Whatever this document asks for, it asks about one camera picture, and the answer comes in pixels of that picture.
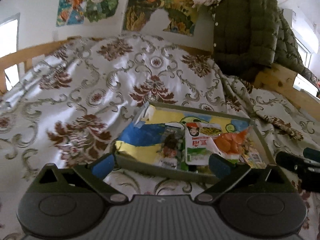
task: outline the cucumber slice drawing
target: cucumber slice drawing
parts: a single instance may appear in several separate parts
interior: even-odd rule
[[[229,123],[226,125],[226,130],[227,132],[235,132],[237,129],[233,124]]]

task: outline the wooden headboard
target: wooden headboard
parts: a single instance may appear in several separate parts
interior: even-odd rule
[[[49,55],[54,51],[56,51],[63,44],[69,42],[70,40],[74,40],[76,38],[80,38],[80,36],[68,37],[66,40],[63,40],[63,41],[54,41],[50,43],[37,45],[34,47],[19,50],[15,53],[9,54],[4,57],[1,57],[0,58],[0,96],[6,93],[7,91],[7,87],[5,84],[5,74],[4,74],[5,69],[23,62],[24,71],[27,72],[32,67],[33,58],[38,57],[40,55]],[[192,55],[209,56],[211,54],[210,51],[205,51],[205,50],[196,49],[192,47],[187,47],[187,46],[179,46],[179,47]]]

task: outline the wooden bed frame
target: wooden bed frame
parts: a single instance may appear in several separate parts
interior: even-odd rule
[[[32,67],[32,59],[41,55],[49,55],[56,51],[60,46],[79,38],[69,37],[63,41],[54,41],[37,45],[34,47],[22,49],[15,53],[0,58],[0,96],[6,93],[4,70],[15,64],[23,62],[24,71],[27,72]],[[211,55],[210,51],[196,49],[187,46],[179,46],[192,55]],[[275,91],[286,97],[297,109],[303,108],[309,115],[317,121],[320,121],[320,100],[315,99],[304,91],[298,91],[293,88],[297,73],[281,65],[272,64],[271,68],[265,68],[257,75],[254,86]]]

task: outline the circular cover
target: circular cover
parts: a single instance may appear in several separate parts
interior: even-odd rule
[[[219,208],[232,227],[256,237],[295,233],[307,215],[307,208],[297,193],[227,193]]]
[[[104,212],[98,194],[26,193],[17,216],[24,230],[43,238],[73,237],[89,230]]]

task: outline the white bedspread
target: white bedspread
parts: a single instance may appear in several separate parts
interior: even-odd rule
[[[46,163],[62,168],[97,159],[148,100],[255,119],[273,154],[320,150],[318,123],[282,96],[224,76],[208,57],[138,33],[71,41],[39,62],[0,104],[0,239],[23,236],[16,208]],[[319,195],[302,191],[288,176],[308,207],[300,235],[320,239]],[[105,181],[129,197],[194,197],[207,187],[127,170],[115,170]]]

